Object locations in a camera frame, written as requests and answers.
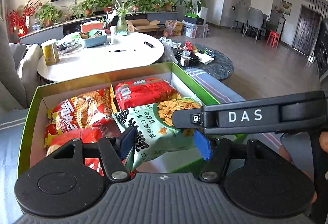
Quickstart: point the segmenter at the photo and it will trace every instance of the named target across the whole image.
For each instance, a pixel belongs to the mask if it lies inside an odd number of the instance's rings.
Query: green gift box
[[[179,91],[182,97],[196,95],[206,105],[219,103],[192,77],[171,62],[102,73],[40,86],[34,94],[23,131],[18,161],[18,177],[46,156],[44,133],[48,125],[48,109],[51,110],[61,101],[76,95],[108,88],[111,85],[115,87],[121,82],[148,78],[166,80]],[[229,138],[235,140],[241,136],[232,135]],[[199,151],[193,148],[165,153],[155,160],[142,164],[138,170],[152,173],[193,172],[197,174],[204,165],[205,161],[201,158]]]

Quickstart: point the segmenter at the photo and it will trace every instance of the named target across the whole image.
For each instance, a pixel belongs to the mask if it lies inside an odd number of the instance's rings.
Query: black marble table
[[[177,40],[173,40],[173,41],[181,43],[181,45],[185,44],[185,41],[177,41]],[[213,48],[207,47],[206,45],[202,45],[199,43],[192,43],[192,44],[196,46],[199,50],[205,50],[206,48],[212,50],[216,57],[214,58],[214,61],[212,61],[208,65],[199,63],[195,66],[182,67],[184,70],[189,68],[202,69],[203,71],[207,72],[208,74],[210,74],[212,77],[216,78],[219,81],[227,79],[233,74],[235,67],[232,61],[226,55],[222,54],[221,52]]]

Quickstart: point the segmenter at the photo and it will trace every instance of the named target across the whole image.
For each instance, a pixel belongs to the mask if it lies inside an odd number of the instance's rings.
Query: white round table
[[[126,52],[109,52],[115,50]],[[47,66],[42,56],[37,71],[48,81],[61,82],[104,72],[148,66],[156,62],[163,53],[164,46],[156,38],[131,32],[127,36],[115,36],[115,44],[85,48],[78,53],[60,58],[60,61],[52,66]]]

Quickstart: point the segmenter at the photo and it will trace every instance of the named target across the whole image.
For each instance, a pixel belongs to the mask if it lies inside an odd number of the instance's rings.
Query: red stool
[[[280,34],[277,34],[276,32],[271,31],[270,35],[269,35],[269,38],[268,38],[268,41],[267,41],[267,45],[270,41],[271,47],[274,47],[274,45],[277,44],[276,48],[278,48],[279,40],[280,40]]]

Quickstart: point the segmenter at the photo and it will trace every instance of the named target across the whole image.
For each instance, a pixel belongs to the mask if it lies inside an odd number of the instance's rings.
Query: yellow canister
[[[57,40],[52,39],[41,44],[44,59],[47,66],[51,66],[59,62],[58,49],[57,49]]]

